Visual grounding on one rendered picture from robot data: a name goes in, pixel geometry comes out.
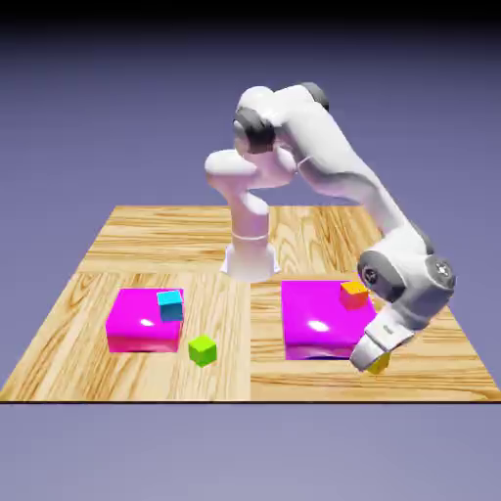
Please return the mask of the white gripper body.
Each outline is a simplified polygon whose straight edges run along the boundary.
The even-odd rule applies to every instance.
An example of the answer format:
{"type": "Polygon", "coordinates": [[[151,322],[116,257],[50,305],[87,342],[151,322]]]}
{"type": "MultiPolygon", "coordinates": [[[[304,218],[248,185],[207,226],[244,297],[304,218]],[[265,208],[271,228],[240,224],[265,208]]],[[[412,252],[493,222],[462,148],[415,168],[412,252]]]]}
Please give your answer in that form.
{"type": "Polygon", "coordinates": [[[408,342],[415,332],[404,325],[392,306],[385,306],[364,329],[352,350],[349,361],[358,371],[365,371],[383,355],[408,342]]]}

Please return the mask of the small yellow cube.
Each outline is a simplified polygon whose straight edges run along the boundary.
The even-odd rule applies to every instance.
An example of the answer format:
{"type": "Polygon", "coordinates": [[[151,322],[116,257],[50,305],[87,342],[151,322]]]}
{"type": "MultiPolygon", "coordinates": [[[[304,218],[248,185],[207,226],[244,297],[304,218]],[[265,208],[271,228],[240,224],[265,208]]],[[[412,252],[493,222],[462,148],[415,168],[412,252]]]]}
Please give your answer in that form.
{"type": "Polygon", "coordinates": [[[368,368],[367,371],[373,375],[381,374],[388,366],[390,361],[390,353],[386,352],[375,360],[368,368]]]}

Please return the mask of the small orange cube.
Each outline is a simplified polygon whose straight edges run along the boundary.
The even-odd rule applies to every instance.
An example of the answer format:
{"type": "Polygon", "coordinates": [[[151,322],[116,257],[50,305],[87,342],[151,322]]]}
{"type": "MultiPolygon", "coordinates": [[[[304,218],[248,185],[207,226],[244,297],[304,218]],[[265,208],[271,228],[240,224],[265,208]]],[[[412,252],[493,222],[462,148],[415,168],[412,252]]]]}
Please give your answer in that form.
{"type": "Polygon", "coordinates": [[[340,303],[347,310],[363,307],[369,300],[369,290],[360,282],[346,281],[340,285],[340,303]]]}

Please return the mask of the small green cube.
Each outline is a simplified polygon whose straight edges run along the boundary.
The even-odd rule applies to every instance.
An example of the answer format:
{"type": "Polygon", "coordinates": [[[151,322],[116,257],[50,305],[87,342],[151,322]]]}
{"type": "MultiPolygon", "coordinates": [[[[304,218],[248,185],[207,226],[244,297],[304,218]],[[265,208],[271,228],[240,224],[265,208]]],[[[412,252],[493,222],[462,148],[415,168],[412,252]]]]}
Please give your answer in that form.
{"type": "Polygon", "coordinates": [[[217,345],[213,339],[201,335],[189,341],[189,357],[199,367],[204,367],[217,359],[217,345]]]}

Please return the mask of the small blue cube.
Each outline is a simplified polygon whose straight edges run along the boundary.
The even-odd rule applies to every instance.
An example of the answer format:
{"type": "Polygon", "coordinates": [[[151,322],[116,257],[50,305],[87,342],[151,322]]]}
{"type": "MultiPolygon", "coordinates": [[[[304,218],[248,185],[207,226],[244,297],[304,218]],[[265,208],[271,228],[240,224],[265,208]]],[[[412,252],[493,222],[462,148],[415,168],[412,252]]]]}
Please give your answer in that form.
{"type": "Polygon", "coordinates": [[[180,290],[157,293],[160,319],[163,322],[182,321],[184,318],[183,296],[180,290]]]}

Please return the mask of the large magenta box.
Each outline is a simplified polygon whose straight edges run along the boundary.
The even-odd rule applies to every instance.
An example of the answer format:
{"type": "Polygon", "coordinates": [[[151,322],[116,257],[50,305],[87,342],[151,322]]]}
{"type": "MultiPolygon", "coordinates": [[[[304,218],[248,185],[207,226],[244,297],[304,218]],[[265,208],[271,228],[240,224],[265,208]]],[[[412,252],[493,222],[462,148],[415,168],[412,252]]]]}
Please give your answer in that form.
{"type": "Polygon", "coordinates": [[[111,353],[176,352],[181,340],[182,321],[163,322],[157,293],[182,289],[120,289],[106,321],[111,353]]]}
{"type": "Polygon", "coordinates": [[[368,296],[358,308],[342,303],[343,280],[284,280],[281,316],[288,360],[347,359],[376,309],[368,296]]]}

